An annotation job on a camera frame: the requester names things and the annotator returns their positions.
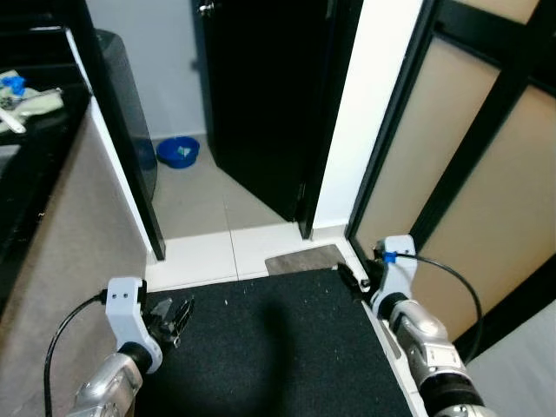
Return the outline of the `pale green cloth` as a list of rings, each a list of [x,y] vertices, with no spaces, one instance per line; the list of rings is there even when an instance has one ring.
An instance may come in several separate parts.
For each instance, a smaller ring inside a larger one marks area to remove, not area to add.
[[[12,118],[25,122],[31,116],[49,114],[64,106],[61,94],[63,89],[52,88],[39,91],[24,88],[21,94],[16,94],[12,88],[0,89],[0,109],[7,111]]]

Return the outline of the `beige kitchen cabinet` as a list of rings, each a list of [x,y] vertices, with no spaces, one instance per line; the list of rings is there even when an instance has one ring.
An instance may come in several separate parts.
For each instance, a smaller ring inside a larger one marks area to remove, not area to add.
[[[83,0],[0,0],[0,72],[64,106],[0,134],[0,417],[60,417],[116,343],[89,299],[143,275],[148,250],[116,172],[118,115]]]

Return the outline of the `dark grey round bin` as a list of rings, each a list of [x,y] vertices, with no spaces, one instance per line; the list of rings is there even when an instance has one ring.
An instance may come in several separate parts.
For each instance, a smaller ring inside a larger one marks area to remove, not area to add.
[[[120,112],[124,119],[124,128],[131,140],[136,152],[139,168],[142,171],[142,184],[146,192],[147,202],[154,200],[156,191],[156,160],[155,144],[144,111],[142,99],[139,97],[134,72],[132,72],[126,44],[121,36],[115,32],[96,29],[96,40],[98,41],[103,58],[106,60],[106,70],[112,83],[112,89],[116,94],[116,100],[120,103]]]

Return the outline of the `small blue plastic item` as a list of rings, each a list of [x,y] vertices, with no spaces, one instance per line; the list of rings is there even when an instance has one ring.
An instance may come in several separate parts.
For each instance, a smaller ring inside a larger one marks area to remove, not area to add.
[[[0,98],[23,98],[25,79],[15,71],[0,73]]]

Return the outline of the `blue plastic bowl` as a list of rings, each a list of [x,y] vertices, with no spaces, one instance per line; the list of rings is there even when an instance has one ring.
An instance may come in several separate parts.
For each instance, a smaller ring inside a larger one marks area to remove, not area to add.
[[[156,145],[156,159],[171,169],[186,169],[197,162],[201,147],[193,136],[171,136]]]

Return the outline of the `black floor mat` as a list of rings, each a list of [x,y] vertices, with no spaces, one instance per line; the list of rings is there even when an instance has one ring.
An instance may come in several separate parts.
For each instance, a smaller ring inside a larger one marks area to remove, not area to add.
[[[413,417],[373,323],[334,269],[158,291],[194,301],[135,417]]]

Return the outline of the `black door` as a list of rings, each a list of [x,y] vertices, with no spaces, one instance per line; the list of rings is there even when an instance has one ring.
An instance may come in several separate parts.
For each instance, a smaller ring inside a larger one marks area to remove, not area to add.
[[[364,0],[197,0],[217,166],[309,238]]]

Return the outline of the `tan black-framed sliding door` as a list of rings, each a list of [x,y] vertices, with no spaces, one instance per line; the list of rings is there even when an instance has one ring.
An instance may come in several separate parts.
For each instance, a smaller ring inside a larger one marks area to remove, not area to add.
[[[422,0],[346,236],[421,257],[414,294],[476,357],[553,301],[556,0]]]

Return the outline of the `white door jamb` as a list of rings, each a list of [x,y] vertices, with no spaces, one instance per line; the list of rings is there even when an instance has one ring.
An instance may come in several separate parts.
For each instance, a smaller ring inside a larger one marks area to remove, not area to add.
[[[422,0],[364,0],[357,9],[310,239],[336,237],[353,214],[421,8]]]

